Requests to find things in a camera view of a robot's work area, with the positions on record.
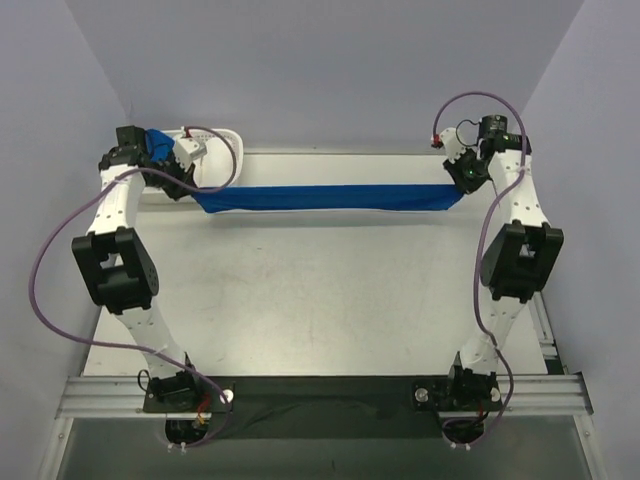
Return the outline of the blue towel pile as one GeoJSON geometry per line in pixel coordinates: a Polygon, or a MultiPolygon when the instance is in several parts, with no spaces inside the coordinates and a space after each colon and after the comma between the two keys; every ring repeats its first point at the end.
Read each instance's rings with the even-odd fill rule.
{"type": "Polygon", "coordinates": [[[446,211],[463,193],[452,184],[370,184],[227,187],[195,193],[207,213],[302,210],[446,211]]]}

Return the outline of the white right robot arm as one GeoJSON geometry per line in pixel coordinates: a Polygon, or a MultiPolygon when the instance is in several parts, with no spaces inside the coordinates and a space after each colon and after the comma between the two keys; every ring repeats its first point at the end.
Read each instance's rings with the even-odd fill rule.
{"type": "Polygon", "coordinates": [[[507,130],[503,115],[478,123],[475,143],[454,127],[439,135],[447,156],[443,166],[465,195],[491,183],[495,199],[481,229],[479,264],[474,272],[475,331],[456,354],[443,396],[452,408],[495,406],[499,355],[513,324],[550,276],[564,233],[544,214],[534,185],[532,150],[507,130]]]}

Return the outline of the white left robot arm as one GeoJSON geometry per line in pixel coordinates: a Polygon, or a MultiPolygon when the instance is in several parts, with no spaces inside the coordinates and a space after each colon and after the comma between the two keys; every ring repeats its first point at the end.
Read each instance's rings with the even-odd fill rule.
{"type": "Polygon", "coordinates": [[[135,223],[144,188],[159,189],[172,200],[191,192],[193,156],[204,151],[133,125],[117,128],[116,138],[99,163],[104,196],[87,233],[73,239],[72,253],[93,302],[126,327],[143,354],[148,395],[188,412],[200,404],[205,388],[160,311],[159,275],[135,223]]]}

